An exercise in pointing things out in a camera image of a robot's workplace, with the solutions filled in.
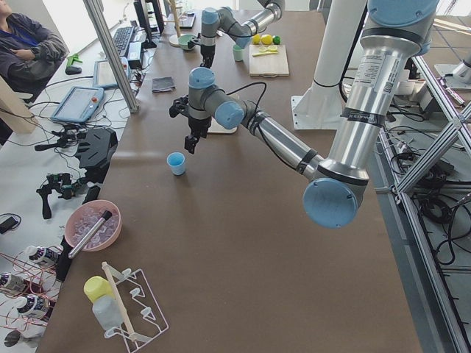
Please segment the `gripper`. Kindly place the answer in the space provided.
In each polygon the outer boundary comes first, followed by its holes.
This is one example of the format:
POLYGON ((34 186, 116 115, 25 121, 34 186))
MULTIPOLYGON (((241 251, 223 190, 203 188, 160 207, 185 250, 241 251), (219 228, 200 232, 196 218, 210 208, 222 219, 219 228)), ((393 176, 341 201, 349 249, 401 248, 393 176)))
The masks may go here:
POLYGON ((185 137, 184 148, 190 154, 193 154, 199 139, 207 137, 211 126, 211 116, 200 110, 189 110, 188 114, 188 125, 191 129, 191 134, 185 137))
POLYGON ((200 64, 200 66, 205 68, 211 68, 215 56, 215 37, 208 38, 202 36, 200 38, 200 44, 200 52, 202 55, 202 63, 200 64))

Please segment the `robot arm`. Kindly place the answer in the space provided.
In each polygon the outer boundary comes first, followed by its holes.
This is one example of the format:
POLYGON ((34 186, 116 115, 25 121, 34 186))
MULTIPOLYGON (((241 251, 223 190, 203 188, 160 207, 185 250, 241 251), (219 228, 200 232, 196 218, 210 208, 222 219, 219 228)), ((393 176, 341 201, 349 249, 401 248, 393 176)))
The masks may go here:
POLYGON ((312 86, 291 103, 297 129, 333 129, 328 156, 296 138, 260 106, 229 96, 215 83, 212 63, 216 33, 240 46, 279 21, 283 1, 263 1, 244 23, 230 8, 206 8, 201 31, 200 67, 189 75, 188 94, 175 101, 171 115, 188 119, 185 149, 193 152, 213 121, 225 129, 245 126, 289 168, 309 181, 303 204, 311 220, 327 228, 349 224, 361 206, 369 176, 366 164, 409 58, 430 47, 436 1, 334 1, 312 86))
POLYGON ((279 21, 286 8, 282 0, 259 1, 263 10, 244 23, 234 17, 229 7, 215 9, 207 7, 202 11, 201 31, 198 44, 202 55, 202 67, 211 68, 216 53, 216 33, 223 31, 235 44, 244 49, 252 37, 265 30, 268 25, 279 21))

